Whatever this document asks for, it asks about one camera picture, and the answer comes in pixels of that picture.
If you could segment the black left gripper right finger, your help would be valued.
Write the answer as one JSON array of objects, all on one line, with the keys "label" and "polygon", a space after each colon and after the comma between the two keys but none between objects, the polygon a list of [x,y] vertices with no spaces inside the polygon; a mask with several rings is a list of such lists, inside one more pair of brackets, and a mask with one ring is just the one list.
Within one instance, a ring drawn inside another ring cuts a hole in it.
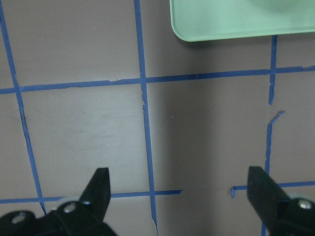
[{"label": "black left gripper right finger", "polygon": [[248,169],[247,198],[268,229],[275,228],[290,202],[290,197],[259,166]]}]

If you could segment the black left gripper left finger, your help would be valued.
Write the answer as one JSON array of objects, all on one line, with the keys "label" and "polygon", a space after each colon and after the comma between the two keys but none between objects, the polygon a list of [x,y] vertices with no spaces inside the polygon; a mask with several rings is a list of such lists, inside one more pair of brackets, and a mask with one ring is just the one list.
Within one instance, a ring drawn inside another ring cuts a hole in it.
[{"label": "black left gripper left finger", "polygon": [[103,221],[111,199],[109,168],[97,168],[79,198],[79,202]]}]

